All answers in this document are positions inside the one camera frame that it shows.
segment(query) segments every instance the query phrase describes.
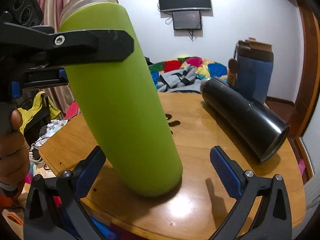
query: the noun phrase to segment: finger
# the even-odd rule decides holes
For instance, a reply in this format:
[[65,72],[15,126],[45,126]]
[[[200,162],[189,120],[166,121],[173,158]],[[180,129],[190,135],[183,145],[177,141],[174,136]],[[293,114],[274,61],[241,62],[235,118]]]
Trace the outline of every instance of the finger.
[[24,136],[18,131],[12,132],[5,137],[0,137],[0,158],[22,149],[24,143]]
[[30,170],[30,161],[27,159],[25,163],[16,171],[9,173],[5,177],[0,177],[0,181],[4,184],[14,185],[23,180]]
[[22,115],[18,110],[14,110],[11,114],[12,129],[19,131],[19,128],[23,124]]
[[0,177],[6,177],[8,174],[16,171],[24,165],[29,157],[29,150],[26,147],[8,155],[0,161]]

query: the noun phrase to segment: wooden door frame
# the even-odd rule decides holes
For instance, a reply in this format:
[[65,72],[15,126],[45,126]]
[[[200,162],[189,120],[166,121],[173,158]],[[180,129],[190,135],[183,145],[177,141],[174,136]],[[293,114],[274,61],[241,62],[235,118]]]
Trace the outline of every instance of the wooden door frame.
[[319,96],[319,89],[320,89],[320,29],[319,29],[319,23],[316,19],[316,17],[313,15],[313,19],[306,15],[303,11],[303,8],[306,9],[308,8],[306,2],[304,0],[297,0],[298,5],[299,5],[299,10],[300,10],[300,15],[301,15],[301,20],[302,20],[302,27],[303,27],[303,37],[304,37],[304,59],[303,59],[303,70],[302,70],[302,77],[301,77],[301,83],[300,83],[300,87],[299,87],[299,93],[298,96],[302,96],[300,93],[301,90],[301,85],[302,85],[302,80],[305,78],[305,66],[308,62],[308,57],[310,57],[310,55],[308,53],[306,53],[306,48],[307,48],[307,43],[311,42],[310,39],[312,37],[307,37],[306,36],[306,28],[308,26],[310,26],[310,21],[314,21],[312,22],[315,27],[316,27],[316,37],[314,37],[314,39],[317,39],[317,51],[318,51],[318,55],[317,55],[317,70],[316,70],[316,78],[315,78],[315,83],[314,83],[314,88],[312,91],[312,97],[311,97],[311,103],[308,106],[306,115],[304,116],[304,118],[302,119],[301,125],[299,130],[297,131],[297,133],[294,136],[294,141],[297,144],[301,155],[303,157],[303,160],[306,164],[306,169],[307,169],[307,173],[308,173],[308,177],[309,179],[311,179],[314,175],[314,170],[310,161],[310,158],[308,156],[308,153],[306,151],[306,148],[304,146],[304,143],[302,141],[302,136],[305,132],[305,130],[308,127],[308,124],[311,120],[312,114],[314,112],[314,109],[316,107],[316,103],[318,101],[318,96]]

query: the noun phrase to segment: silver screw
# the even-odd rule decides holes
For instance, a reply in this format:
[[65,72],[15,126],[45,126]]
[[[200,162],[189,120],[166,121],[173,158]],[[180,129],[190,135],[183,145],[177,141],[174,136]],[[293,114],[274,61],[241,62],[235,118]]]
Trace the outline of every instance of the silver screw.
[[276,179],[277,180],[282,180],[282,176],[280,174],[276,174]]
[[245,175],[249,178],[253,177],[253,172],[252,171],[245,171]]
[[64,171],[62,173],[62,176],[65,177],[65,178],[69,177],[70,175],[71,175],[71,171]]
[[41,175],[40,174],[37,174],[33,177],[34,180],[39,180],[41,178]]
[[64,41],[66,40],[66,38],[63,35],[59,35],[58,37],[56,37],[56,39],[54,40],[54,44],[56,46],[60,46],[64,43]]

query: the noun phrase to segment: table top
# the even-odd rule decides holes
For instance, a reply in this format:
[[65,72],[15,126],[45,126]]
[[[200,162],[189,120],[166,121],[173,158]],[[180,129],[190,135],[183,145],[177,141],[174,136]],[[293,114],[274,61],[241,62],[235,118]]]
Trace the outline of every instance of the table top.
[[[287,187],[292,225],[305,216],[305,193],[294,153],[286,139],[278,152],[260,164],[236,131],[198,94],[159,93],[164,111],[181,124],[171,127],[183,164],[181,187],[158,198],[135,195],[106,161],[88,196],[82,199],[90,215],[150,240],[208,239],[223,222],[235,200],[230,198],[209,161],[210,149],[220,145],[243,170],[257,176],[279,173]],[[82,115],[50,138],[40,155],[55,175],[72,170],[97,145]],[[241,233],[258,209],[257,198]]]

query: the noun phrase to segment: green cylindrical tumbler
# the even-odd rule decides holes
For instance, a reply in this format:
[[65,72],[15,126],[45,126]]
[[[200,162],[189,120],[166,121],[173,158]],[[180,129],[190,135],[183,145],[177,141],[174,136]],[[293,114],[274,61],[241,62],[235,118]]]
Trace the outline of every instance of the green cylindrical tumbler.
[[134,52],[123,62],[67,66],[83,116],[121,179],[133,191],[158,196],[180,181],[182,164],[147,63],[124,7],[108,0],[73,0],[59,31],[124,30]]

